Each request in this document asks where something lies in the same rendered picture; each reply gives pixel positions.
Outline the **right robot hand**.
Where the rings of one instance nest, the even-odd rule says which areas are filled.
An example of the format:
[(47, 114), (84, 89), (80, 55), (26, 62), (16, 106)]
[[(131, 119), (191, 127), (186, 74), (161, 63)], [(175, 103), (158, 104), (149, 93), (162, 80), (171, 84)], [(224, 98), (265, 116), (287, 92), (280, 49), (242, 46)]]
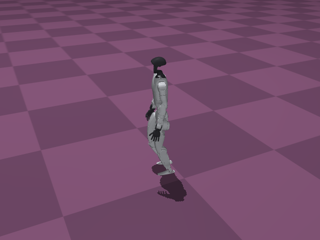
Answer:
[(154, 113), (155, 108), (152, 108), (152, 107), (153, 107), (153, 105), (151, 104), (151, 105), (150, 105), (150, 110), (148, 110), (148, 112), (147, 112), (146, 115), (145, 115), (147, 121), (150, 119), (152, 113)]

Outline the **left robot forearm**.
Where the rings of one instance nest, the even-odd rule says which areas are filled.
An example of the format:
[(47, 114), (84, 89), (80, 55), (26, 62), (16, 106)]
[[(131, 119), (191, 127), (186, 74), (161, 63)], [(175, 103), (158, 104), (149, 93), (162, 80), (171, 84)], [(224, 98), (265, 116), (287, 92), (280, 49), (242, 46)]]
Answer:
[(166, 116), (166, 106), (165, 105), (161, 104), (159, 106), (159, 113), (158, 114), (159, 115), (158, 115), (156, 128), (161, 129), (162, 124), (164, 123), (165, 116)]

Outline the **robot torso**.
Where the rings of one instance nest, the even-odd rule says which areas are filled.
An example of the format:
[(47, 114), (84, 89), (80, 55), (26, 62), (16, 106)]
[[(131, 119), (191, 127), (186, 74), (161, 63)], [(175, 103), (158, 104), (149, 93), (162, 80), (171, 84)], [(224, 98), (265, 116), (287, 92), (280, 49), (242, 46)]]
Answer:
[[(159, 106), (160, 106), (160, 104), (162, 104), (162, 101), (160, 100), (160, 94), (158, 91), (158, 82), (164, 81), (164, 83), (166, 83), (166, 96), (167, 96), (167, 101), (168, 101), (168, 80), (167, 80), (166, 76), (165, 76), (165, 78), (162, 78), (160, 75), (158, 75), (159, 78), (156, 78), (156, 75), (157, 75), (157, 73), (152, 78), (151, 88), (152, 88), (152, 93), (153, 93), (154, 104), (157, 107), (157, 109), (155, 111), (155, 118), (158, 121), (159, 111), (160, 111)], [(166, 111), (166, 115), (164, 118), (166, 118), (166, 120), (168, 121), (167, 111)]]

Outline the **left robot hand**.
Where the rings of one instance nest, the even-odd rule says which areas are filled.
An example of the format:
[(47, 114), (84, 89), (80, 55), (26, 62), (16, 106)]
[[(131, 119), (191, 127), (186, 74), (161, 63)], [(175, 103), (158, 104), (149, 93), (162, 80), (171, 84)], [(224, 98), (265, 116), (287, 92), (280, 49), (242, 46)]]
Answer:
[[(158, 128), (156, 128), (157, 127), (157, 124), (156, 124), (156, 126), (155, 126), (155, 130), (149, 135), (149, 136), (151, 136), (152, 135), (152, 137), (151, 137), (151, 140), (153, 139), (153, 141), (155, 140), (155, 141), (159, 141), (159, 139), (160, 139), (160, 131), (161, 131), (161, 129), (162, 129), (162, 126), (161, 126), (161, 129), (158, 129)], [(154, 138), (153, 138), (154, 137)], [(156, 139), (155, 139), (155, 137), (156, 137)], [(158, 138), (158, 140), (157, 140), (157, 138)]]

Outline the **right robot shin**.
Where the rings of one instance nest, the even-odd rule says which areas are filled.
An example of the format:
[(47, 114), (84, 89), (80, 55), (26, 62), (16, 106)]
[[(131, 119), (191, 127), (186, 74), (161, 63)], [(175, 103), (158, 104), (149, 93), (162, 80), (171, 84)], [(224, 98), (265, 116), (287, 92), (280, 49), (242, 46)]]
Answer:
[[(149, 143), (148, 143), (148, 144), (149, 144)], [(152, 150), (153, 150), (156, 154), (158, 154), (155, 147), (152, 147), (150, 144), (149, 144), (149, 146), (152, 148)]]

